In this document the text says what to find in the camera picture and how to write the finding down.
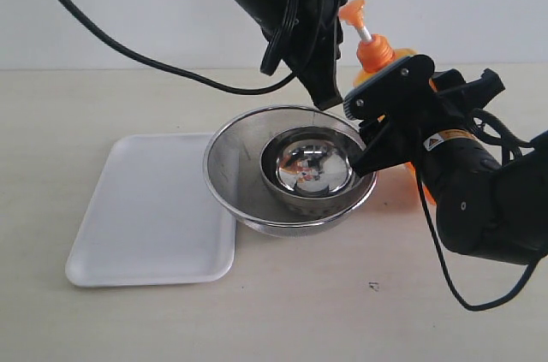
orange bottle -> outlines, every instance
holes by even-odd
[[[410,48],[393,49],[384,35],[371,35],[364,22],[363,8],[366,5],[365,0],[352,0],[339,10],[339,18],[350,26],[353,26],[360,35],[360,44],[356,51],[356,56],[361,63],[361,71],[354,78],[354,86],[359,86],[363,82],[373,77],[378,71],[392,64],[404,56],[414,56],[416,51]],[[405,166],[414,174],[414,166],[406,163]],[[428,201],[435,205],[436,202],[430,192],[423,187]]]

small metal bowl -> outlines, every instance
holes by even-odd
[[[361,181],[350,166],[363,148],[328,127],[298,127],[271,139],[260,156],[271,194],[302,215],[331,215],[359,193]]]
[[[283,139],[283,133],[289,134],[291,130],[298,133],[303,128],[308,131],[310,127],[320,128],[324,133],[325,128],[329,128],[344,135],[339,137],[337,134],[337,141],[350,139],[361,150],[365,148],[353,126],[313,108],[282,105],[249,111],[217,131],[205,150],[205,183],[213,196],[236,219],[263,234],[302,236],[317,234],[339,224],[369,197],[377,180],[376,174],[366,175],[358,181],[351,177],[335,194],[321,198],[314,198],[311,187],[301,187],[297,193],[312,191],[312,194],[293,195],[306,203],[297,208],[299,205],[288,204],[282,197],[275,196],[261,168],[261,159],[272,139]]]

yellow label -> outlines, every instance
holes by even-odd
[[[428,137],[423,145],[427,151],[431,151],[438,145],[457,138],[475,139],[475,137],[468,131],[463,131],[461,129],[446,129],[445,131],[440,131],[439,133]]]

white tray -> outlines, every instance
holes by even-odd
[[[135,135],[110,152],[66,264],[80,287],[217,280],[235,219],[202,175],[210,134]]]

white table surface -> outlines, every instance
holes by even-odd
[[[508,91],[489,110],[526,139],[548,128],[548,66],[492,67]],[[469,79],[481,69],[461,67]],[[354,73],[340,73],[345,92]],[[243,86],[265,80],[255,70],[208,74]],[[310,104],[296,84],[241,98],[148,70],[0,73],[0,360],[546,359],[548,266],[503,308],[464,311],[441,276],[413,179],[399,168],[326,233],[280,240],[239,226],[233,268],[217,282],[70,285],[64,264],[117,139],[212,132],[246,110],[287,103]],[[471,301],[505,293],[521,273],[456,255],[449,263]]]

